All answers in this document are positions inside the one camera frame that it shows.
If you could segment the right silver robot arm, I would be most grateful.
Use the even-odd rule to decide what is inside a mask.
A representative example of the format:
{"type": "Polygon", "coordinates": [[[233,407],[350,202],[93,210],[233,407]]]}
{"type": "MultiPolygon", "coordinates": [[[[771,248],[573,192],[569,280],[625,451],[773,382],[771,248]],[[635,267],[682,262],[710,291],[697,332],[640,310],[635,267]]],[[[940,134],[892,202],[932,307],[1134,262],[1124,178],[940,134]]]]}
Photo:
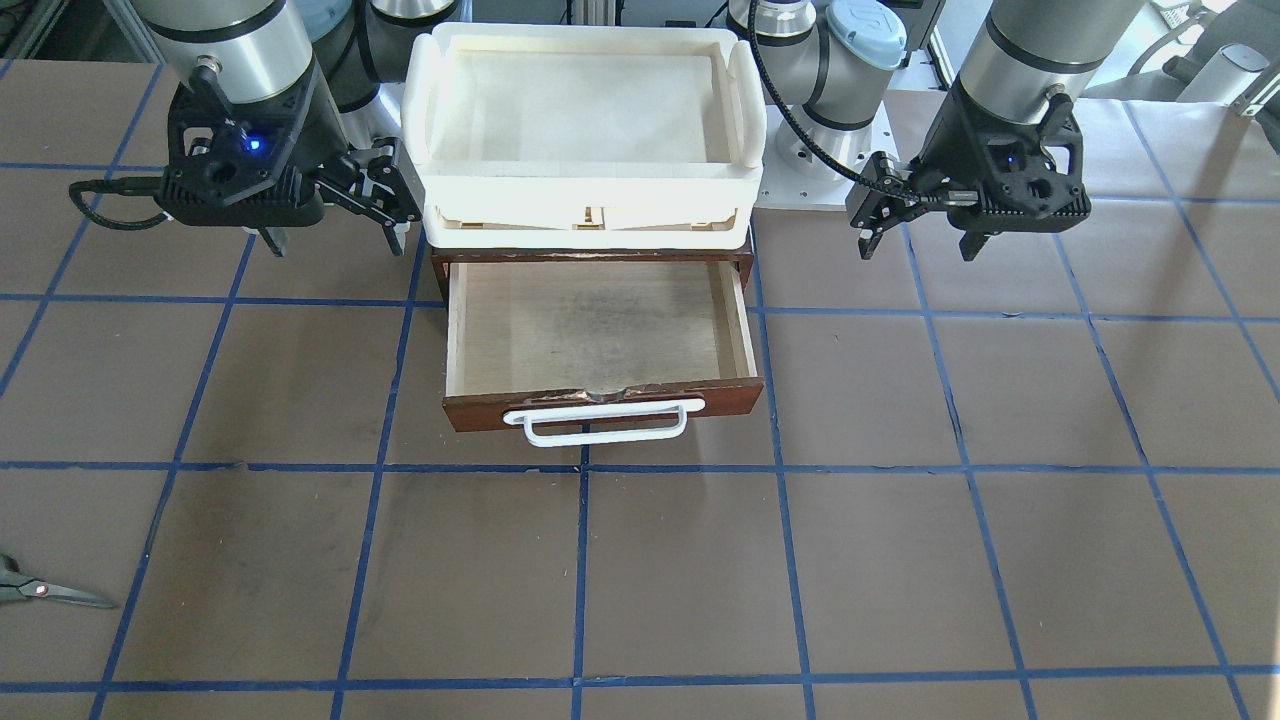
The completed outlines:
{"type": "Polygon", "coordinates": [[[243,227],[276,256],[329,208],[376,223],[394,255],[421,219],[399,95],[420,35],[453,1],[137,1],[179,85],[163,217],[243,227]]]}

